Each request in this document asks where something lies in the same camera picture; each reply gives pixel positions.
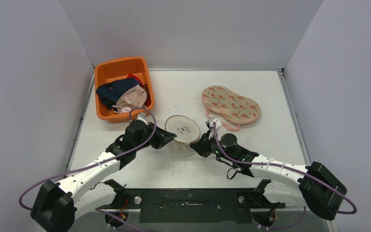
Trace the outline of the white mesh laundry bag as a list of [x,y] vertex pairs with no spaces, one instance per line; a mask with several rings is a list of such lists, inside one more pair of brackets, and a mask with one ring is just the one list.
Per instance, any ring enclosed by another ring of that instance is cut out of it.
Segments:
[[200,139],[201,131],[194,120],[183,115],[172,115],[165,121],[165,130],[176,135],[169,143],[169,149],[173,154],[189,157],[196,153],[190,145]]

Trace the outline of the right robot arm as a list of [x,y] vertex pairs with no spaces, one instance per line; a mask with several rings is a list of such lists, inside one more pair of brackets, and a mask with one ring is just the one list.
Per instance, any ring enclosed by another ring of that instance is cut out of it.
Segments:
[[230,161],[243,175],[270,180],[254,193],[259,207],[270,203],[304,206],[323,219],[334,220],[347,193],[344,184],[322,163],[297,165],[277,161],[242,147],[231,133],[215,138],[213,132],[206,132],[190,147],[202,157],[213,154]]

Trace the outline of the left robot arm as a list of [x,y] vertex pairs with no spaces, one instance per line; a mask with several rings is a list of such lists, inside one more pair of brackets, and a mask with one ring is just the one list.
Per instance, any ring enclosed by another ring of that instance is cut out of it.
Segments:
[[101,183],[133,161],[136,152],[151,146],[160,149],[176,134],[152,122],[136,119],[105,151],[86,167],[69,173],[56,183],[45,181],[30,212],[31,218],[47,232],[67,232],[75,220],[104,205],[119,208],[124,204],[122,186],[113,180]]

